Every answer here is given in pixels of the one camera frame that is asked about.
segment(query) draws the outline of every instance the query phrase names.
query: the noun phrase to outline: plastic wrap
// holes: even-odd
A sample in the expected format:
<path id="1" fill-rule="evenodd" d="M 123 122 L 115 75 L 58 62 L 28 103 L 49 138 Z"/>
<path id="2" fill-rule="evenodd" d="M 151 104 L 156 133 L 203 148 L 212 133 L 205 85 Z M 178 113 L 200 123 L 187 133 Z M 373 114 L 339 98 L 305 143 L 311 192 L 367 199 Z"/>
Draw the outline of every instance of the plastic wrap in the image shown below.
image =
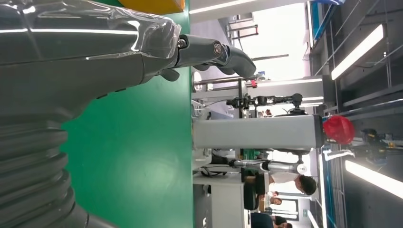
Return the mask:
<path id="1" fill-rule="evenodd" d="M 136 53 L 171 58 L 171 19 L 83 0 L 0 0 L 0 64 Z"/>

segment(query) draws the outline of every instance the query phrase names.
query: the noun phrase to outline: man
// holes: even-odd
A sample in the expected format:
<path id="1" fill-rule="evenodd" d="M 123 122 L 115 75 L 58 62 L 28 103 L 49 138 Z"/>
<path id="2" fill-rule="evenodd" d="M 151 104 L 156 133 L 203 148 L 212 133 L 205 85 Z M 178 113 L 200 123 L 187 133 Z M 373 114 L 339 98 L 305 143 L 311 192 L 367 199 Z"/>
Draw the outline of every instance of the man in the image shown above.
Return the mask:
<path id="1" fill-rule="evenodd" d="M 281 216 L 271 216 L 271 219 L 273 220 L 274 228 L 292 228 L 292 225 Z"/>
<path id="2" fill-rule="evenodd" d="M 290 181 L 295 182 L 295 187 L 309 196 L 314 194 L 317 189 L 316 181 L 312 177 L 305 175 L 298 175 L 291 172 L 277 172 L 269 176 L 269 184 L 282 184 Z"/>
<path id="3" fill-rule="evenodd" d="M 269 214 L 251 213 L 250 226 L 251 228 L 274 228 L 274 222 Z"/>

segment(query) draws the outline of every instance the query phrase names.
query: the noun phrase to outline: robotic hand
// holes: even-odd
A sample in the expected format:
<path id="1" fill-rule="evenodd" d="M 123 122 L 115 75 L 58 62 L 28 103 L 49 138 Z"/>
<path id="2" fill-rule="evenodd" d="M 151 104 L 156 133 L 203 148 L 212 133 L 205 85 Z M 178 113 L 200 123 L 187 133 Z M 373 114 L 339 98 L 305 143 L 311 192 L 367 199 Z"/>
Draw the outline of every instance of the robotic hand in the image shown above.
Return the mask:
<path id="1" fill-rule="evenodd" d="M 62 123 L 178 67 L 251 77 L 252 61 L 172 20 L 82 0 L 0 0 L 0 227 L 113 228 L 76 202 Z"/>

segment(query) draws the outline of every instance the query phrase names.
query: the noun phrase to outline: red bag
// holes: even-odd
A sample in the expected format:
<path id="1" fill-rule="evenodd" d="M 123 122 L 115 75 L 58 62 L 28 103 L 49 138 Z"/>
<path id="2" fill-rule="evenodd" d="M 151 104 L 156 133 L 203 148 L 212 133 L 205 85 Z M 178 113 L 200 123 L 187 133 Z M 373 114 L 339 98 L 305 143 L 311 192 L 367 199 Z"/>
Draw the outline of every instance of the red bag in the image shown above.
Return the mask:
<path id="1" fill-rule="evenodd" d="M 341 145 L 349 144 L 355 136 L 355 129 L 347 118 L 335 115 L 323 123 L 325 134 Z"/>

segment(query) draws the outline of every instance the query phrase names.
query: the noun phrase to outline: gray robot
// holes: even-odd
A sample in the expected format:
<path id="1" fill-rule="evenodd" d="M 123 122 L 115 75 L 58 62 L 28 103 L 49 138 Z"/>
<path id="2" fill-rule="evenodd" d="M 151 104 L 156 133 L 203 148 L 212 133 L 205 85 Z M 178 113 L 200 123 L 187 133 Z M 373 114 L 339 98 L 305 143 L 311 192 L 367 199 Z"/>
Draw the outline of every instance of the gray robot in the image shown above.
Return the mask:
<path id="1" fill-rule="evenodd" d="M 82 0 L 0 0 L 0 227 L 112 228 L 75 202 L 62 123 L 96 98 L 175 81 L 178 67 L 251 77 L 253 62 L 156 15 Z"/>

